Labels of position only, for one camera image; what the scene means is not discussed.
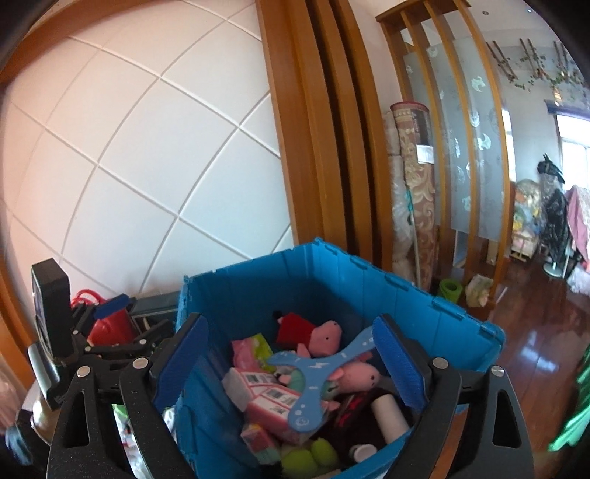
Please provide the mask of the blue foam boomerang toy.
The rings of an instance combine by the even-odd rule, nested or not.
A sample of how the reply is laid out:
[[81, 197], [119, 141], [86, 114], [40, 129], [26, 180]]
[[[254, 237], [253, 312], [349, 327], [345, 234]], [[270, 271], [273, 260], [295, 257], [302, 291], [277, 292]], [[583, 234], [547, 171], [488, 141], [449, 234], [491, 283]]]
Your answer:
[[335, 380], [336, 373], [354, 359], [375, 348], [373, 328], [364, 328], [342, 351], [322, 358], [305, 358], [292, 351], [273, 354], [267, 362], [274, 366], [290, 366], [303, 375], [304, 388], [288, 416], [289, 426], [298, 433], [318, 429], [323, 420], [322, 388], [326, 381]]

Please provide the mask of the blue plastic storage crate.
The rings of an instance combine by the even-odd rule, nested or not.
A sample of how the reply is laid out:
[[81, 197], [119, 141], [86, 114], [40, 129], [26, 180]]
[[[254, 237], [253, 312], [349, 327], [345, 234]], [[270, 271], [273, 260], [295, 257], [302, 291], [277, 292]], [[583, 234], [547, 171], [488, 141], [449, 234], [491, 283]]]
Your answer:
[[488, 369], [506, 341], [497, 325], [321, 239], [187, 277], [177, 322], [201, 314], [209, 340], [176, 406], [177, 439], [200, 478], [266, 475], [240, 437], [244, 416], [221, 380], [233, 363], [233, 341], [257, 333], [275, 340], [275, 311], [295, 312], [317, 324], [334, 319], [344, 344], [386, 313], [429, 355], [442, 356], [458, 369]]

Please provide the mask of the green plush toy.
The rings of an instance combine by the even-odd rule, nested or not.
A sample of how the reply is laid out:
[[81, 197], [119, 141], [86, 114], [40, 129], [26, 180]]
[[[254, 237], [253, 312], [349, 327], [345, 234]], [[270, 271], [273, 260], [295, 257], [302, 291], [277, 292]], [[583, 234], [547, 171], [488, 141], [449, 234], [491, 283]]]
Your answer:
[[325, 439], [310, 440], [300, 446], [284, 444], [280, 450], [286, 478], [315, 478], [339, 469], [336, 450]]

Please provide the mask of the floral cloth on rack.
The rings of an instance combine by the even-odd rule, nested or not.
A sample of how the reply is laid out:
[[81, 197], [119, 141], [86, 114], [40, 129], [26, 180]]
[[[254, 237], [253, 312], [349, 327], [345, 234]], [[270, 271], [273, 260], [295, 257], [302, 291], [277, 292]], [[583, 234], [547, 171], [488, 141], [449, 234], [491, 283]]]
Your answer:
[[584, 268], [589, 271], [590, 197], [589, 190], [572, 186], [566, 195], [567, 221], [575, 247], [582, 255]]

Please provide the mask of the white cylindrical cup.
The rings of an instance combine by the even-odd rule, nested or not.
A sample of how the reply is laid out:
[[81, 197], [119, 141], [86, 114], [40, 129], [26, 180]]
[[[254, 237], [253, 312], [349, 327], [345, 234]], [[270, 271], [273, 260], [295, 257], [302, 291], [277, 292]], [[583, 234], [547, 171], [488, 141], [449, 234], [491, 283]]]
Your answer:
[[392, 394], [376, 398], [371, 409], [386, 444], [395, 442], [409, 431], [410, 427]]

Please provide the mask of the red plastic carry case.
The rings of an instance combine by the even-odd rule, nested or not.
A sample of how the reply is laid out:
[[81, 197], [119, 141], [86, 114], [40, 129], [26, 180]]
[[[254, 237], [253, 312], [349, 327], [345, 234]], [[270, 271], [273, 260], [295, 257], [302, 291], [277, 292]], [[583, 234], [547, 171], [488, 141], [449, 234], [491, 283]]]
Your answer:
[[128, 304], [126, 310], [121, 310], [105, 319], [95, 319], [94, 310], [100, 303], [105, 303], [103, 296], [92, 289], [81, 289], [71, 300], [72, 310], [77, 313], [74, 319], [75, 327], [92, 346], [111, 346], [132, 343], [137, 336]]

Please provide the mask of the large pink tissue pack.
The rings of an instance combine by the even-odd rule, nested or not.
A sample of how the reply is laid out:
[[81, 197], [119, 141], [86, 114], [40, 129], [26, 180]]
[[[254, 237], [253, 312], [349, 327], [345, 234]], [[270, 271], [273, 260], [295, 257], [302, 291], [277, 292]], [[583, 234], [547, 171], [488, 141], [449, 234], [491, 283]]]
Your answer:
[[275, 373], [276, 367], [268, 363], [274, 354], [262, 334], [255, 334], [232, 342], [233, 366], [246, 371]]

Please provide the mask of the wooden glass room divider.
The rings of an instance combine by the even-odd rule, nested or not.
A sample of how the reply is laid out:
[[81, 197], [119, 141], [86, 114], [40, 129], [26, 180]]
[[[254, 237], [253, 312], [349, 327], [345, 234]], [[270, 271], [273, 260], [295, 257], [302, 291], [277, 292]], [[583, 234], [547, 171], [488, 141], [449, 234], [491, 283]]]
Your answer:
[[430, 112], [437, 252], [431, 287], [455, 279], [471, 307], [503, 286], [514, 200], [514, 149], [496, 60], [473, 1], [403, 1], [377, 15], [401, 102]]

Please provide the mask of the white pink tissue pack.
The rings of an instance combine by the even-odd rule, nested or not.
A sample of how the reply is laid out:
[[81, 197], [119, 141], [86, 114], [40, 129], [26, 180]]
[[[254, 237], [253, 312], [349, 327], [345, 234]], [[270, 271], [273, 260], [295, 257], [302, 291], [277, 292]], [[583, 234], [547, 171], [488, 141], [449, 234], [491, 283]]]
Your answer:
[[289, 425], [289, 414], [300, 397], [269, 373], [230, 368], [222, 386], [231, 402], [256, 424], [284, 442], [301, 445], [319, 428], [299, 432]]

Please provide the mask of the white jar brown label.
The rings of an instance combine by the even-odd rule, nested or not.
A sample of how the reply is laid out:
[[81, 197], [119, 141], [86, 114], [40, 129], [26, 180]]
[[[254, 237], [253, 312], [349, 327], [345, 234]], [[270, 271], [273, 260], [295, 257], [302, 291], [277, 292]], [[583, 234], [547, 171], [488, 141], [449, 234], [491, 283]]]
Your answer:
[[378, 449], [373, 444], [357, 444], [349, 449], [349, 457], [355, 463], [361, 463], [372, 457], [378, 452]]

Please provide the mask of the pink pig plush red dress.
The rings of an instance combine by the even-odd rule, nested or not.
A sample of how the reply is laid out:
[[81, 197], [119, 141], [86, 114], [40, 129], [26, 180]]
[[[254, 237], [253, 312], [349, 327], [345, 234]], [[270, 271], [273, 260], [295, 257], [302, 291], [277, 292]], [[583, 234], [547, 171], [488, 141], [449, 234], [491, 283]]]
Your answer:
[[276, 344], [284, 349], [305, 348], [312, 357], [334, 355], [340, 346], [342, 328], [335, 320], [314, 325], [290, 312], [277, 319]]

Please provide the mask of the pink pig plush green shirt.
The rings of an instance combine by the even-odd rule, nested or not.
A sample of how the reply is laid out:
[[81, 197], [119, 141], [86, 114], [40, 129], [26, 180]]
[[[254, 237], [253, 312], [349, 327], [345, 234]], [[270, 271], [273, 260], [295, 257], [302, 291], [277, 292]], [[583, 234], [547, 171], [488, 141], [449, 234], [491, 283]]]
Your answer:
[[[368, 363], [373, 354], [366, 352], [336, 370], [322, 385], [322, 399], [332, 400], [339, 394], [367, 392], [377, 386], [381, 374]], [[303, 373], [291, 366], [278, 366], [275, 377], [280, 384], [301, 393], [304, 390]]]

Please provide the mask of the rolled patterned carpet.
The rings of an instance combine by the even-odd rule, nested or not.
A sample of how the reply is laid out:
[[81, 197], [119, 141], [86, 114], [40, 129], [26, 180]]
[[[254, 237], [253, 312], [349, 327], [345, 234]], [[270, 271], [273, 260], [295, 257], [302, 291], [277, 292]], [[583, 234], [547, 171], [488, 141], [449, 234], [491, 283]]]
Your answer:
[[399, 102], [383, 117], [390, 169], [395, 275], [428, 290], [437, 252], [435, 149], [429, 109]]

